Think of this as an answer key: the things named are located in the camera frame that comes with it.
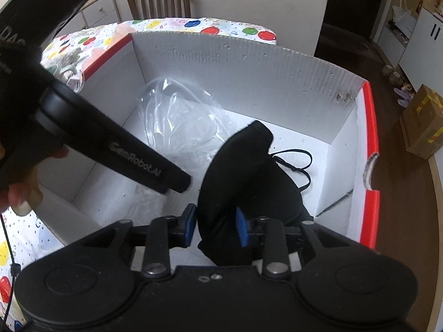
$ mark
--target red balloon print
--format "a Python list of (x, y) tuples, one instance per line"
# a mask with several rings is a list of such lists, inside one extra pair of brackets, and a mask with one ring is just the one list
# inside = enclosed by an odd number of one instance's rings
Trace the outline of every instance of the red balloon print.
[(83, 45), (84, 45), (84, 46), (89, 45), (90, 43), (92, 43), (92, 42), (94, 42), (94, 41), (95, 41), (95, 37), (90, 37), (89, 39), (87, 39), (87, 40), (83, 43)]
[(8, 303), (11, 295), (11, 283), (6, 276), (0, 278), (0, 294), (3, 302)]
[(274, 33), (269, 32), (269, 31), (260, 31), (258, 33), (258, 37), (262, 40), (266, 40), (266, 41), (274, 41), (277, 39), (277, 36), (275, 36)]
[(210, 26), (210, 27), (204, 28), (200, 32), (201, 33), (210, 33), (211, 35), (217, 35), (220, 32), (220, 29), (215, 26)]
[(68, 48), (69, 45), (66, 45), (64, 47), (61, 48), (61, 50), (58, 53), (62, 53), (64, 50), (66, 50)]

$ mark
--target clear plastic bag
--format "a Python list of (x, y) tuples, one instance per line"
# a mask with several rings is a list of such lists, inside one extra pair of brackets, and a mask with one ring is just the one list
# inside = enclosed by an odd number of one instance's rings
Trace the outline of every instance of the clear plastic bag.
[(172, 79), (151, 81), (139, 112), (148, 145), (198, 180), (235, 132), (227, 112), (208, 92)]
[(182, 194), (170, 191), (164, 196), (137, 185), (128, 218), (143, 225), (162, 214), (179, 215), (188, 203), (197, 203), (206, 170), (236, 125), (208, 92), (172, 79), (146, 85), (138, 111), (149, 147), (192, 177)]

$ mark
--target doorway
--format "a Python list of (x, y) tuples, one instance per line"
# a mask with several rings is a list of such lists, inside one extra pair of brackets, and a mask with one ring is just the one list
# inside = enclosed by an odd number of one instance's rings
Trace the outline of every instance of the doorway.
[(369, 38), (382, 0), (328, 0), (323, 22)]
[(328, 0), (319, 45), (339, 48), (382, 62), (369, 37), (382, 0)]

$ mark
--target green balloon print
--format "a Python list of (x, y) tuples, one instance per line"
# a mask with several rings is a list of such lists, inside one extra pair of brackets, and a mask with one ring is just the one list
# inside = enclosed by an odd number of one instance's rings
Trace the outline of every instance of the green balloon print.
[(258, 34), (258, 30), (253, 27), (246, 27), (243, 29), (242, 32), (245, 33), (246, 35), (257, 35)]

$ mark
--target white cardboard box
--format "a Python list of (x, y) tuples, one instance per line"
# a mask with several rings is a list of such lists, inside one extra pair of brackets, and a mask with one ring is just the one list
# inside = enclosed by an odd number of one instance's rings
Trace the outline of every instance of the white cardboard box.
[[(367, 81), (278, 46), (225, 36), (147, 32), (128, 35), (99, 57), (85, 71), (81, 95), (143, 140), (137, 98), (157, 77), (203, 87), (232, 112), (239, 129), (254, 119), (266, 122), (275, 136), (274, 147), (310, 150), (312, 185), (302, 193), (309, 213), (318, 215), (353, 189), (348, 199), (316, 221), (375, 247), (380, 196), (371, 189), (370, 177), (378, 136)], [(303, 163), (298, 157), (285, 158)], [(300, 177), (291, 177), (304, 184)], [(46, 160), (39, 182), (45, 199), (36, 212), (64, 244), (125, 218), (136, 185), (75, 151), (63, 160)], [(198, 187), (182, 195), (171, 193), (163, 214), (180, 215), (183, 206), (196, 203)]]

